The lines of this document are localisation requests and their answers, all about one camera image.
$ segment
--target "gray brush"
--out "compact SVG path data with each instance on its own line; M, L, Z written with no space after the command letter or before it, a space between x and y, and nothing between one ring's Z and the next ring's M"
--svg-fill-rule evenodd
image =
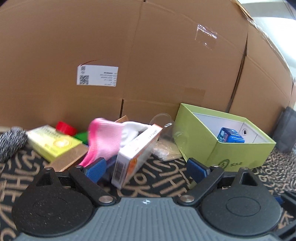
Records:
M12 127L0 136L0 162L7 162L27 141L27 133Z

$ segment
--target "white box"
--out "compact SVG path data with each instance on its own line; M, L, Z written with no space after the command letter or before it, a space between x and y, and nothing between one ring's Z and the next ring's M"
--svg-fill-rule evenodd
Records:
M162 128L152 125L118 152L111 183L121 189L150 157Z

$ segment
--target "white fabric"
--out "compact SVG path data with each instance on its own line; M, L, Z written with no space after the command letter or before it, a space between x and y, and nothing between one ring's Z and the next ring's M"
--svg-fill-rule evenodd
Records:
M120 142L120 148L127 145L129 142L131 142L133 139L135 139L139 132L143 132L148 129L150 125L142 124L139 122L134 121L126 121L123 122L123 129L121 132L121 142Z

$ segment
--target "blue container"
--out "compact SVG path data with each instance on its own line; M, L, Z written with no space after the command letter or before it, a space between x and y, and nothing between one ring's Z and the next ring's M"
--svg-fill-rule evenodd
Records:
M218 135L218 141L230 143L244 143L244 138L236 130L222 127Z

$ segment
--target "red object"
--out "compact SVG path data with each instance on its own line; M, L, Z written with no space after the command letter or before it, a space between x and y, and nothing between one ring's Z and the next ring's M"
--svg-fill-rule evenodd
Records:
M56 125L56 130L69 136L74 136L77 130L65 122L59 121Z

